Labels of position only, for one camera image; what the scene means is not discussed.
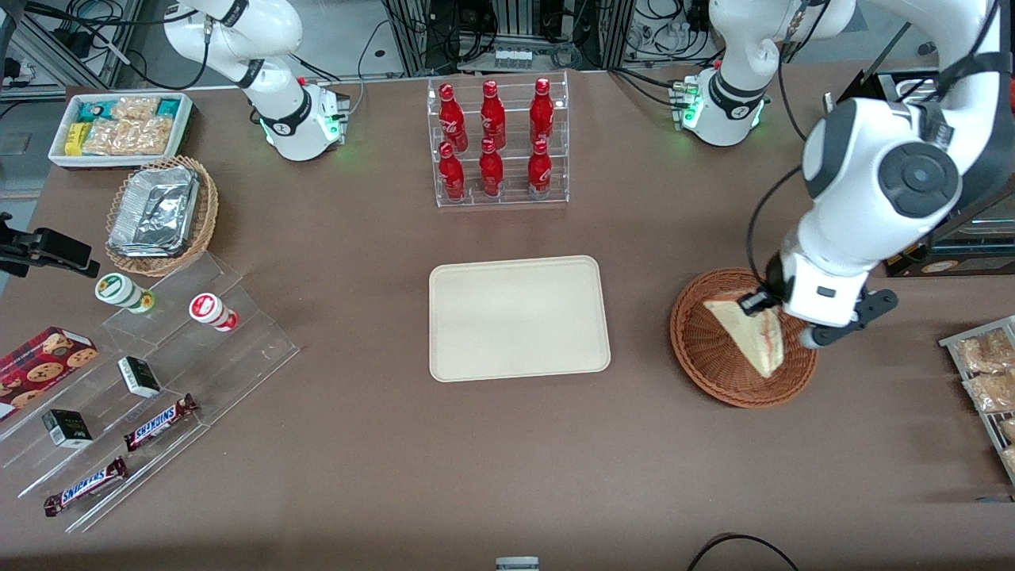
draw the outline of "table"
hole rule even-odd
[[[857,67],[787,67],[802,124]],[[307,163],[265,144],[239,90],[193,91],[186,148],[221,196],[212,251],[302,352],[85,534],[0,480],[3,569],[679,569],[724,531],[805,569],[1010,569],[1015,507],[972,503],[1008,493],[1004,472],[935,342],[1013,313],[1011,279],[875,279],[899,308],[822,352],[800,397],[713,401],[673,356],[671,305],[744,264],[751,209],[802,143],[777,90],[743,144],[713,148],[606,73],[569,77],[571,203],[509,212],[434,206],[425,81],[370,83],[348,143]],[[123,176],[54,168],[33,225],[99,245]],[[808,202],[795,180],[769,203],[759,259]],[[576,254],[602,269],[606,371],[430,378],[433,267]],[[0,347],[112,311],[90,281],[33,269],[0,300]],[[781,568],[727,544],[699,569],[737,564]]]

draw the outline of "yellow packet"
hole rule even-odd
[[[72,123],[67,130],[67,141],[64,142],[64,154],[67,156],[80,156],[81,146],[88,138],[88,131],[91,130],[91,123]]]

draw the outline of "red bottle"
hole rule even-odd
[[[550,80],[545,77],[536,79],[536,96],[529,108],[529,135],[532,144],[540,137],[550,140],[553,134],[553,101],[550,100]]]
[[[498,149],[503,148],[507,144],[504,103],[497,95],[497,82],[492,79],[483,82],[483,108],[479,116],[483,120],[483,136],[493,139]]]
[[[437,148],[441,151],[437,169],[441,171],[441,182],[444,183],[448,200],[461,202],[465,200],[465,170],[462,169],[462,163],[455,156],[455,149],[450,142],[441,141]]]
[[[550,168],[553,163],[546,154],[546,139],[539,139],[532,145],[529,157],[529,196],[542,200],[550,193]]]
[[[445,139],[455,145],[456,152],[465,152],[469,148],[469,136],[465,134],[465,114],[455,100],[455,89],[450,83],[444,83],[437,90],[441,93],[441,130]]]
[[[497,198],[504,190],[504,163],[497,154],[496,143],[487,137],[483,139],[483,155],[479,157],[479,170],[483,174],[483,193]]]

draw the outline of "acrylic display rack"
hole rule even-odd
[[[550,170],[550,191],[543,200],[529,196],[529,157],[532,156],[532,140],[529,137],[529,105],[535,94],[536,79],[550,80],[550,98],[553,100],[553,134],[548,142],[547,153],[553,162]],[[482,154],[480,142],[483,128],[479,110],[483,105],[483,77],[458,75],[430,79],[426,90],[426,119],[430,130],[430,157],[433,162],[433,188],[437,206],[498,206],[538,205],[567,202],[570,198],[568,176],[568,155],[570,153],[567,113],[570,101],[567,93],[566,73],[504,74],[496,75],[497,91],[504,103],[507,123],[507,141],[500,149],[504,164],[504,189],[498,198],[490,198],[483,193],[479,172],[479,156]],[[465,168],[465,200],[452,202],[448,199],[441,182],[437,162],[441,155],[437,145],[444,140],[441,131],[441,97],[437,87],[451,83],[455,87],[455,98],[465,113],[465,131],[469,136],[469,147],[459,153],[458,158]]]
[[[225,413],[270,377],[298,349],[240,285],[241,276],[205,253],[153,285],[155,307],[146,314],[121,310],[89,338],[99,351],[83,372],[31,403],[3,426],[3,478],[19,498],[38,503],[59,494],[123,456],[130,477],[82,498],[58,514],[66,531],[84,531],[175,458]],[[188,305],[202,292],[222,299],[240,316],[228,333],[191,319]],[[142,399],[127,390],[117,362],[125,356],[148,362],[162,390]],[[127,451],[124,435],[191,394],[200,409],[153,441]],[[76,411],[93,441],[81,449],[59,448],[43,426],[49,409]]]
[[[977,338],[985,334],[994,332],[995,330],[1003,331],[1005,336],[1008,337],[1008,342],[1012,344],[1012,347],[1015,347],[1015,316],[1000,319],[993,324],[988,324],[987,326],[969,330],[964,334],[952,336],[951,338],[938,342],[939,346],[948,350],[948,354],[951,356],[952,361],[955,362],[955,367],[958,369],[959,375],[962,376],[962,387],[974,402],[975,398],[969,391],[969,379],[974,376],[974,373],[970,373],[966,370],[963,360],[959,357],[958,352],[956,351],[956,346],[963,340]],[[1001,430],[1001,423],[1015,417],[1015,414],[984,413],[983,411],[979,411],[978,408],[975,409],[976,413],[979,415],[979,420],[982,420],[984,422],[984,426],[987,427],[987,434],[991,437],[991,442],[994,444],[994,449],[998,452],[1000,458],[1001,451],[1013,445],[1013,443],[1009,442],[1008,438],[1005,437],[1004,432]],[[1015,472],[1012,471],[1007,462],[1002,460],[1001,465],[1005,468],[1005,472],[1008,473],[1008,480],[1015,485]]]

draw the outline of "white tray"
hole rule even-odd
[[[430,374],[443,382],[595,373],[610,364],[589,256],[453,264],[430,273]]]
[[[173,130],[170,131],[170,140],[165,144],[165,152],[162,154],[134,154],[130,156],[101,156],[101,155],[81,155],[70,156],[64,154],[64,143],[67,142],[67,132],[70,126],[77,121],[81,103],[108,101],[122,96],[131,97],[159,97],[163,99],[180,99],[180,108],[177,109],[177,116],[173,120]],[[67,109],[64,110],[63,119],[60,120],[60,128],[53,137],[53,144],[50,145],[50,160],[59,166],[68,168],[109,168],[116,166],[138,166],[154,162],[159,158],[176,156],[183,141],[184,132],[187,130],[187,121],[190,118],[193,101],[184,93],[176,91],[126,91],[122,93],[92,93],[87,95],[74,95],[67,101]]]

